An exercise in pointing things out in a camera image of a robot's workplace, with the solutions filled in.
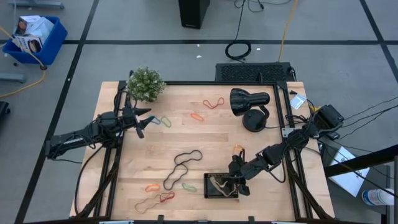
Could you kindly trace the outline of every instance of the green plant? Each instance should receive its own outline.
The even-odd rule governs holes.
[[[160,73],[148,67],[138,68],[127,81],[127,89],[140,101],[155,101],[165,86]]]

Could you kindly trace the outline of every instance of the blue plastic crate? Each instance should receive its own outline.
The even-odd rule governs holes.
[[[42,50],[33,54],[44,65],[51,65],[60,51],[62,42],[67,37],[68,32],[61,24],[58,17],[46,16],[46,18],[54,23],[54,27],[52,28],[50,35],[47,37],[47,40],[44,42]],[[26,52],[22,52],[19,47],[12,43],[11,39],[7,41],[7,44],[3,47],[2,51],[13,56],[20,63],[38,64],[38,61],[36,61],[31,55]]]

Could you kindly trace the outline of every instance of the black desk lamp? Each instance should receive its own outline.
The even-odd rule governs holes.
[[[235,116],[243,116],[243,126],[252,132],[258,132],[266,127],[269,111],[264,105],[269,103],[267,93],[250,94],[246,90],[233,88],[229,96],[231,109]],[[262,110],[251,109],[258,106]]]

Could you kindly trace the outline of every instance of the wooden tabletop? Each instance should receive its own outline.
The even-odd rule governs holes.
[[[113,98],[117,92],[118,82],[103,82],[99,93],[95,116],[113,110]],[[155,115],[158,118],[166,116],[172,127],[151,123],[144,131],[145,138],[139,139],[136,131],[126,131],[121,164],[112,211],[112,219],[156,220],[158,215],[164,215],[165,220],[213,220],[213,221],[245,221],[248,216],[254,216],[256,221],[292,221],[294,212],[289,190],[289,181],[278,183],[267,172],[261,172],[247,182],[251,195],[240,195],[238,199],[205,199],[203,196],[203,173],[228,172],[233,147],[236,144],[246,149],[246,160],[254,158],[255,153],[267,146],[280,143],[280,130],[265,129],[258,133],[247,131],[242,124],[242,117],[235,117],[229,106],[229,93],[238,87],[250,93],[266,92],[271,101],[266,108],[270,111],[267,120],[268,127],[279,126],[275,106],[274,91],[271,86],[167,86],[156,102],[141,103],[138,108],[151,108],[152,111],[140,119]],[[288,88],[305,95],[303,83],[288,83]],[[285,112],[282,91],[279,90],[280,101]],[[202,104],[208,100],[215,104],[223,97],[225,103],[211,110]],[[200,114],[204,121],[193,119],[190,114]],[[309,116],[307,102],[293,114]],[[308,146],[317,148],[316,140],[311,139]],[[175,197],[165,204],[156,205],[144,214],[138,214],[134,205],[154,194],[166,192],[162,183],[174,168],[174,157],[183,152],[198,149],[203,153],[200,161],[187,163],[189,172],[172,189]],[[80,182],[78,208],[81,210],[98,188],[100,173],[103,166],[105,150],[99,152],[87,165]],[[84,161],[94,153],[87,148]],[[328,186],[319,154],[310,150],[302,151],[303,167],[309,191],[325,211],[334,216]],[[175,180],[184,170],[179,167]],[[272,171],[278,178],[283,178],[282,166]],[[182,183],[194,185],[197,193],[187,192]],[[158,192],[146,193],[144,189],[149,184],[160,184]],[[302,195],[299,194],[302,216],[305,216]],[[103,197],[101,215],[104,214],[108,191]],[[149,205],[150,201],[140,205],[138,209]]]

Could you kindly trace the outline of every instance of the lamp shade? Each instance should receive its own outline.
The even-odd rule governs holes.
[[[233,88],[229,95],[231,109],[235,116],[242,116],[250,110],[252,106],[262,106],[269,103],[269,95],[267,93],[250,94],[246,90]]]

